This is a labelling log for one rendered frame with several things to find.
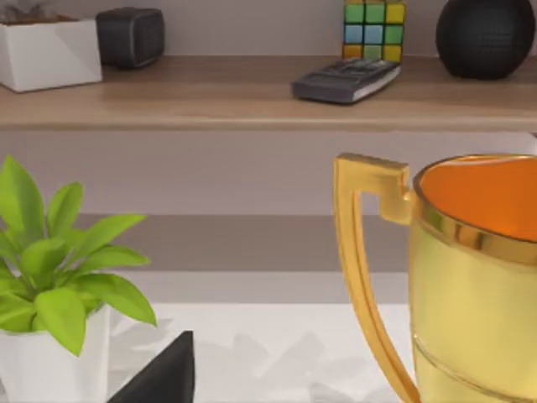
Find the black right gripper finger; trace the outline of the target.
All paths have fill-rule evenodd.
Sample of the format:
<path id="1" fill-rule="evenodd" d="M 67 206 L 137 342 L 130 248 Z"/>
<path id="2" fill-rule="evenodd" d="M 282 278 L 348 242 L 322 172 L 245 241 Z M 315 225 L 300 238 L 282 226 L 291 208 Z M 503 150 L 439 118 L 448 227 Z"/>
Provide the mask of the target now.
<path id="1" fill-rule="evenodd" d="M 107 403 L 194 403 L 194 333 L 182 332 Z"/>

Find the green plant in white pot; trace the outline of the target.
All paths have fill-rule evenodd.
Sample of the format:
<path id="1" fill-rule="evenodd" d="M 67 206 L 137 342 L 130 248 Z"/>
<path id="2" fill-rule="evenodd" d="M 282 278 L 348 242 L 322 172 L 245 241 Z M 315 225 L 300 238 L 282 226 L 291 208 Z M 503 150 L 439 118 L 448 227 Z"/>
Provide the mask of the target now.
<path id="1" fill-rule="evenodd" d="M 153 307 L 119 266 L 148 263 L 115 244 L 143 215 L 76 227 L 83 188 L 44 201 L 11 156 L 0 168 L 0 384 L 8 403 L 106 403 L 110 313 L 155 325 Z"/>

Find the wooden shelf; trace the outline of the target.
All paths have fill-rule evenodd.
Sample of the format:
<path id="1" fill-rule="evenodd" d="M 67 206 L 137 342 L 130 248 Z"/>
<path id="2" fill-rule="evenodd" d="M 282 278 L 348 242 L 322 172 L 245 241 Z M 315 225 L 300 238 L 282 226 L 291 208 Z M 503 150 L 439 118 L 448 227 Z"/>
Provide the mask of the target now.
<path id="1" fill-rule="evenodd" d="M 537 56 L 501 81 L 450 76 L 407 56 L 399 77 L 351 106 L 299 101 L 292 80 L 329 56 L 165 56 L 97 84 L 0 87 L 0 130 L 537 132 Z"/>

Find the gold trophy cup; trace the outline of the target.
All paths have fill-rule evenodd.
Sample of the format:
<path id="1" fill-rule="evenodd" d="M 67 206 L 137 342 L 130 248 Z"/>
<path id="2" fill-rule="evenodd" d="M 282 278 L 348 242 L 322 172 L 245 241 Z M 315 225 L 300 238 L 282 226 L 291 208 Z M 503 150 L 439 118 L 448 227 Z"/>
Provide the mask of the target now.
<path id="1" fill-rule="evenodd" d="M 537 403 L 537 155 L 473 154 L 424 167 L 340 154 L 333 214 L 362 333 L 401 403 Z M 409 227 L 409 374 L 369 279 L 363 193 Z"/>

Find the black box speaker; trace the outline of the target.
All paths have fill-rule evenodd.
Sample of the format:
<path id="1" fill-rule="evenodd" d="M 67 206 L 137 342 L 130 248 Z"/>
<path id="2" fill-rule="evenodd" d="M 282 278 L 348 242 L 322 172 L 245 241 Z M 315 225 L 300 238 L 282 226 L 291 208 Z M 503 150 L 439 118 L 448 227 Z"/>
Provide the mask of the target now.
<path id="1" fill-rule="evenodd" d="M 165 23 L 160 9 L 114 8 L 98 13 L 95 22 L 102 65 L 137 69 L 164 54 Z"/>

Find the white square planter with soil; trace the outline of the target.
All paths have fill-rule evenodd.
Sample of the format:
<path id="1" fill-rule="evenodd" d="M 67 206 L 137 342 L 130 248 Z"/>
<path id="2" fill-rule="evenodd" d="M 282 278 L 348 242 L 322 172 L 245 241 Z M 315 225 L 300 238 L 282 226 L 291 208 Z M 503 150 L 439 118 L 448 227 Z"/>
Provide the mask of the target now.
<path id="1" fill-rule="evenodd" d="M 0 18 L 0 85 L 22 93 L 101 80 L 93 18 Z"/>

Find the dark grey calculator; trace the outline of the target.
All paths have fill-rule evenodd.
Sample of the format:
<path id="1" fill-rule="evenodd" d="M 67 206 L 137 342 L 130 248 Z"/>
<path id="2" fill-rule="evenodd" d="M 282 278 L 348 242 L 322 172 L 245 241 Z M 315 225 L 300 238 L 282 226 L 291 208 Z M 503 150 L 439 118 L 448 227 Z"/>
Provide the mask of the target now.
<path id="1" fill-rule="evenodd" d="M 297 99 L 350 105 L 382 91 L 401 70 L 397 61 L 350 58 L 292 81 L 290 90 Z"/>

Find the colourful puzzle cube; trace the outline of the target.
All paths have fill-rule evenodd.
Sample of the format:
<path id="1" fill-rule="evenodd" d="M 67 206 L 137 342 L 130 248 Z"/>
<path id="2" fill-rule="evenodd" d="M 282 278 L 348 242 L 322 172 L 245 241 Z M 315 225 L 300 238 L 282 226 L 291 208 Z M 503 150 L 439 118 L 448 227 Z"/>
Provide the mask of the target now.
<path id="1" fill-rule="evenodd" d="M 341 57 L 401 62 L 404 0 L 344 0 Z"/>

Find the black round speaker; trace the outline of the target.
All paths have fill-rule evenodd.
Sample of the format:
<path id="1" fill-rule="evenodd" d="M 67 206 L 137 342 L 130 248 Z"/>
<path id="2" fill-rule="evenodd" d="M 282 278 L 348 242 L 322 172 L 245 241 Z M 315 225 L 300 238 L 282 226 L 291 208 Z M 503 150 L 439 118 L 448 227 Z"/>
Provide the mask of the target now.
<path id="1" fill-rule="evenodd" d="M 435 47 L 452 76 L 500 80 L 525 61 L 536 30 L 530 0 L 447 0 L 437 20 Z"/>

